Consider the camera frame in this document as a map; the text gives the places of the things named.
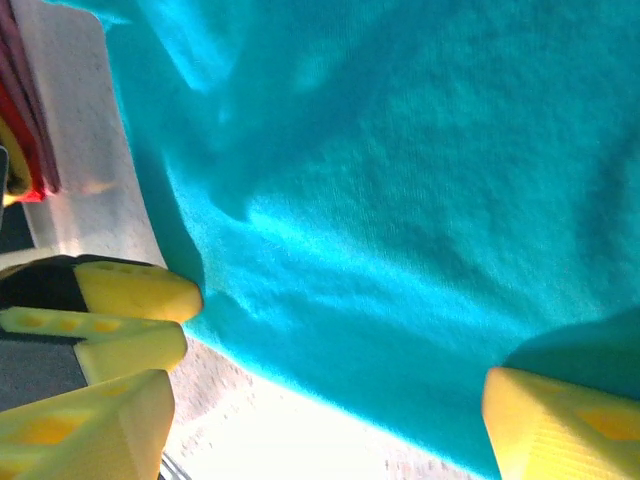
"white surface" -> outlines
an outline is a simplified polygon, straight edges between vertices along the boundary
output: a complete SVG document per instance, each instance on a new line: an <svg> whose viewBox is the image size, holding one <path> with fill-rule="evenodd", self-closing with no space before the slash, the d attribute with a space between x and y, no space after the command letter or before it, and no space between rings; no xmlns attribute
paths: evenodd
<svg viewBox="0 0 640 480"><path fill-rule="evenodd" d="M65 191L28 215L37 251L162 264L113 100L104 38L91 16L14 0ZM467 475L340 412L248 375L190 341L172 374L167 449L194 479L453 479Z"/></svg>

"black object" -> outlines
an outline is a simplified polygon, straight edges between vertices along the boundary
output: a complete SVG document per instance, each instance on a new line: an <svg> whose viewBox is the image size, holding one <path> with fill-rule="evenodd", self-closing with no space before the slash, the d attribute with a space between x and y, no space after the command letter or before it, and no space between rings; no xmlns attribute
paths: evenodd
<svg viewBox="0 0 640 480"><path fill-rule="evenodd" d="M0 254L35 248L24 207L15 203L4 209L0 230Z"/></svg>
<svg viewBox="0 0 640 480"><path fill-rule="evenodd" d="M52 257L0 272L0 309L46 308L88 312L78 286L73 257Z"/></svg>

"turquoise fabric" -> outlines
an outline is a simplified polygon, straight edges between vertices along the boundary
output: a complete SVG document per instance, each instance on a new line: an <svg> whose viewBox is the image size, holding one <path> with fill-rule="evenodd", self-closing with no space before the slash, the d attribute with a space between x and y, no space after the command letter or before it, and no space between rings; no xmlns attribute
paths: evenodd
<svg viewBox="0 0 640 480"><path fill-rule="evenodd" d="M640 2L69 3L193 335L486 477L490 367L640 398Z"/></svg>

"yellow plastic piece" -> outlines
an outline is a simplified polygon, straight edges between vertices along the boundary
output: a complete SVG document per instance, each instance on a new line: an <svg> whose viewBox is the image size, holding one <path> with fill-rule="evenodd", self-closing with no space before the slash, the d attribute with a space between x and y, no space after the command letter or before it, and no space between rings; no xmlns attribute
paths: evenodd
<svg viewBox="0 0 640 480"><path fill-rule="evenodd" d="M504 479L640 478L640 402L494 368L483 416Z"/></svg>
<svg viewBox="0 0 640 480"><path fill-rule="evenodd" d="M74 349L89 384L147 369L171 371L187 352L182 327L175 322L13 307L0 313L0 327L84 338Z"/></svg>
<svg viewBox="0 0 640 480"><path fill-rule="evenodd" d="M184 323L202 310L198 286L160 267L92 262L74 272L92 313Z"/></svg>
<svg viewBox="0 0 640 480"><path fill-rule="evenodd" d="M9 152L9 165L13 173L22 181L22 187L18 192L5 192L2 197L2 204L5 207L20 200L25 193L33 188L33 180L29 172L27 160L24 157L22 147L18 143L9 125L0 116L0 144L4 145Z"/></svg>
<svg viewBox="0 0 640 480"><path fill-rule="evenodd" d="M155 480L173 419L149 370L0 413L0 480Z"/></svg>

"turquoise towel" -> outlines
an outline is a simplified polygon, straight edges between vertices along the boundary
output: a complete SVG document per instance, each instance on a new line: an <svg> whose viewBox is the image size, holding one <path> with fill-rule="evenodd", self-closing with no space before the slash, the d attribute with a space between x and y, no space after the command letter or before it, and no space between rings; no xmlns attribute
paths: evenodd
<svg viewBox="0 0 640 480"><path fill-rule="evenodd" d="M73 0L189 331L486 477L487 370L640 398L640 2Z"/></svg>

